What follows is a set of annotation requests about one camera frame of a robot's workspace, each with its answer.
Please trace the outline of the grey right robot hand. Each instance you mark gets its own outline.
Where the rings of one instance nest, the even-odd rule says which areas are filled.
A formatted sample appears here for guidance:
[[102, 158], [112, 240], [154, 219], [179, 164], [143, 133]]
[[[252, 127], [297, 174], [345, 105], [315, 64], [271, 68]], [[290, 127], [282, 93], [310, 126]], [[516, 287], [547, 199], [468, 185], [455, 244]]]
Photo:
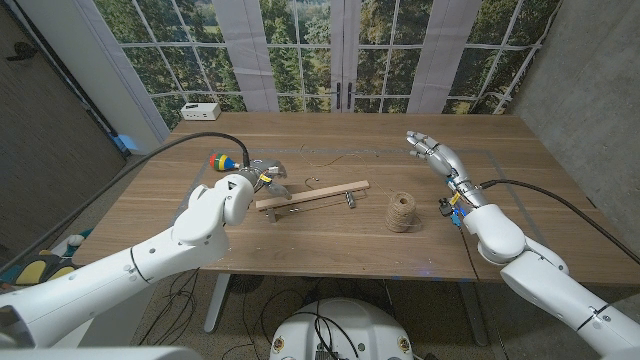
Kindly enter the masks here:
[[468, 192], [474, 189], [469, 173], [458, 155], [448, 146], [426, 134], [408, 131], [407, 142], [412, 146], [410, 155], [424, 159], [429, 167], [443, 177], [451, 189]]

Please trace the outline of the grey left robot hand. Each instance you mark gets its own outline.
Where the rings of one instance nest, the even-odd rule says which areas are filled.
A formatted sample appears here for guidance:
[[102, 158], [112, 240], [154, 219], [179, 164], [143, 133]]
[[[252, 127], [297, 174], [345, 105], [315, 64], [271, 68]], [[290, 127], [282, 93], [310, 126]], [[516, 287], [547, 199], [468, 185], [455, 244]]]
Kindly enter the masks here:
[[276, 178], [287, 177], [287, 170], [279, 160], [253, 159], [248, 166], [241, 168], [239, 173], [249, 180], [255, 192], [265, 188], [275, 197], [287, 200], [292, 198], [291, 193], [275, 181]]

